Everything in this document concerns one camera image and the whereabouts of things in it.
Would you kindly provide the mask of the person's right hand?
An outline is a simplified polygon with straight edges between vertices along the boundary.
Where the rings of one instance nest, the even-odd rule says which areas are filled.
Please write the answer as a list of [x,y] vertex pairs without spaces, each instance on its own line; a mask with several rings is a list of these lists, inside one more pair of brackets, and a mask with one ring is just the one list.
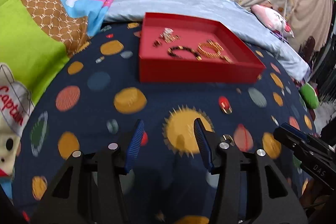
[[329,190],[320,180],[311,179],[306,185],[299,202],[303,207],[325,202],[329,199]]

